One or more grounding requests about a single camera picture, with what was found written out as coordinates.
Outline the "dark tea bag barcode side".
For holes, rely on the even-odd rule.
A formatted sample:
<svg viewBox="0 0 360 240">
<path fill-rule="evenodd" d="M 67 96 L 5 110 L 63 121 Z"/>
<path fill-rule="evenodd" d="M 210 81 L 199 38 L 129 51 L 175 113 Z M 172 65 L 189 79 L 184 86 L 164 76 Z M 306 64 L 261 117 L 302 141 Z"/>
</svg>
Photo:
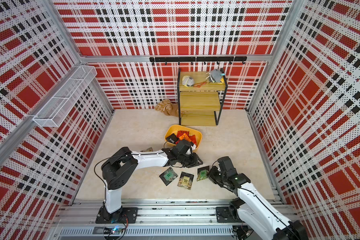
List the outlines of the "dark tea bag barcode side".
<svg viewBox="0 0 360 240">
<path fill-rule="evenodd" d="M 176 134 L 171 134 L 168 137 L 166 137 L 166 141 L 168 143 L 171 143 L 171 144 L 174 144 L 174 145 L 176 145 L 179 142 L 179 140 L 180 139 L 177 137 Z"/>
</svg>

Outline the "orange foil tea bag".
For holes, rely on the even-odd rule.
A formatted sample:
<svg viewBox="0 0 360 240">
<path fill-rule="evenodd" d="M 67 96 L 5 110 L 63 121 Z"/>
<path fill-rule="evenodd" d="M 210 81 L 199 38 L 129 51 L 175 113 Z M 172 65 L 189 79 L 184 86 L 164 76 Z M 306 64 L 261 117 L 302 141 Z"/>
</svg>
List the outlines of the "orange foil tea bag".
<svg viewBox="0 0 360 240">
<path fill-rule="evenodd" d="M 189 136 L 187 136 L 185 134 L 183 136 L 179 137 L 179 140 L 187 140 L 188 142 L 191 142 L 191 140 L 189 139 Z"/>
</svg>

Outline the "red foil tea bag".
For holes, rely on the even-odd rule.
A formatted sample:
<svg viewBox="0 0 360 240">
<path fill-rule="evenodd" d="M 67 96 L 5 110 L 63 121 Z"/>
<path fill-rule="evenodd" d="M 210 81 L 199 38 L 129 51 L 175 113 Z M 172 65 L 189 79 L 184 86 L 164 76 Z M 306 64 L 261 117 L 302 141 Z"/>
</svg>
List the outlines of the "red foil tea bag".
<svg viewBox="0 0 360 240">
<path fill-rule="evenodd" d="M 197 139 L 195 135 L 189 136 L 189 139 L 195 146 L 197 146 Z"/>
</svg>

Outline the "green yellow tea bag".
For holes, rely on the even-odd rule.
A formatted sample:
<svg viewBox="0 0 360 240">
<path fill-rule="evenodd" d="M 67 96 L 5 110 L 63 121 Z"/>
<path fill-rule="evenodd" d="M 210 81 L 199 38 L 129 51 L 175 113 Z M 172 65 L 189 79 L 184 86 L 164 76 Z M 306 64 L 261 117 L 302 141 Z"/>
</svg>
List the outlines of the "green yellow tea bag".
<svg viewBox="0 0 360 240">
<path fill-rule="evenodd" d="M 208 178 L 209 171 L 210 171 L 209 166 L 198 168 L 197 182 L 202 181 L 202 180 L 206 180 Z"/>
</svg>

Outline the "dark oolong tea bag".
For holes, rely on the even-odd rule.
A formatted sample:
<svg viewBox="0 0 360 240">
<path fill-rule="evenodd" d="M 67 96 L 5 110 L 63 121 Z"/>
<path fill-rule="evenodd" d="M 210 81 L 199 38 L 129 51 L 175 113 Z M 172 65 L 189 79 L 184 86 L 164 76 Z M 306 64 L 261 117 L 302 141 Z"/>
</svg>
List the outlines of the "dark oolong tea bag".
<svg viewBox="0 0 360 240">
<path fill-rule="evenodd" d="M 147 149 L 145 149 L 145 150 L 141 150 L 141 152 L 153 152 L 153 151 L 154 151 L 154 150 L 153 150 L 152 147 L 147 148 Z"/>
</svg>

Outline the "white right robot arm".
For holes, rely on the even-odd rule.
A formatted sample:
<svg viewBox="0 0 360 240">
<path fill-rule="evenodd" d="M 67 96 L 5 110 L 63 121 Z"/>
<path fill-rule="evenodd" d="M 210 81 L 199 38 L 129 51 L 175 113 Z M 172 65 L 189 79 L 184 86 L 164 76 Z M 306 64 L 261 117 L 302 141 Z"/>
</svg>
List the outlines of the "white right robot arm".
<svg viewBox="0 0 360 240">
<path fill-rule="evenodd" d="M 246 223 L 263 240 L 308 239 L 303 224 L 291 221 L 276 210 L 245 174 L 237 172 L 228 156 L 219 158 L 216 162 L 218 166 L 212 166 L 208 178 L 236 195 L 229 206 L 234 221 Z"/>
</svg>

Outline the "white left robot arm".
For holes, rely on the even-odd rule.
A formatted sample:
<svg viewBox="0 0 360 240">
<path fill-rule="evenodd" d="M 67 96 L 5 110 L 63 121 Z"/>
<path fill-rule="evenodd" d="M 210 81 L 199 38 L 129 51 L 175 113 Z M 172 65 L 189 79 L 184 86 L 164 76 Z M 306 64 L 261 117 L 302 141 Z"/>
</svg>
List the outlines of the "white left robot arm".
<svg viewBox="0 0 360 240">
<path fill-rule="evenodd" d="M 155 152 L 136 152 L 123 147 L 102 164 L 102 179 L 106 187 L 105 210 L 113 214 L 122 208 L 122 187 L 128 182 L 134 171 L 151 167 L 193 168 L 203 164 L 194 152 L 192 142 L 181 140 L 172 148 L 163 148 Z"/>
</svg>

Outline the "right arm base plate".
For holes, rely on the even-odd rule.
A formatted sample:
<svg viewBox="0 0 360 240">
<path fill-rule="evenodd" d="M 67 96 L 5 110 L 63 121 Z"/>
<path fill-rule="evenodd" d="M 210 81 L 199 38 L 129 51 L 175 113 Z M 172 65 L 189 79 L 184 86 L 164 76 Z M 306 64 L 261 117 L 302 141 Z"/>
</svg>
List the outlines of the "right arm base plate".
<svg viewBox="0 0 360 240">
<path fill-rule="evenodd" d="M 216 207 L 216 217 L 218 223 L 242 223 L 239 218 L 238 209 L 232 206 Z"/>
</svg>

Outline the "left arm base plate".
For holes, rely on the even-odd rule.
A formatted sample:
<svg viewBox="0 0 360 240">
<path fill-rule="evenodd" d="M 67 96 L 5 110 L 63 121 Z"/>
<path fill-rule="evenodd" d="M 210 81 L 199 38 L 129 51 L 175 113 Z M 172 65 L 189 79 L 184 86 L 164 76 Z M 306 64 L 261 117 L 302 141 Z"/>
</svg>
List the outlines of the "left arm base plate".
<svg viewBox="0 0 360 240">
<path fill-rule="evenodd" d="M 106 207 L 102 206 L 96 218 L 96 224 L 134 224 L 138 215 L 138 208 L 121 207 L 114 213 L 108 213 Z"/>
</svg>

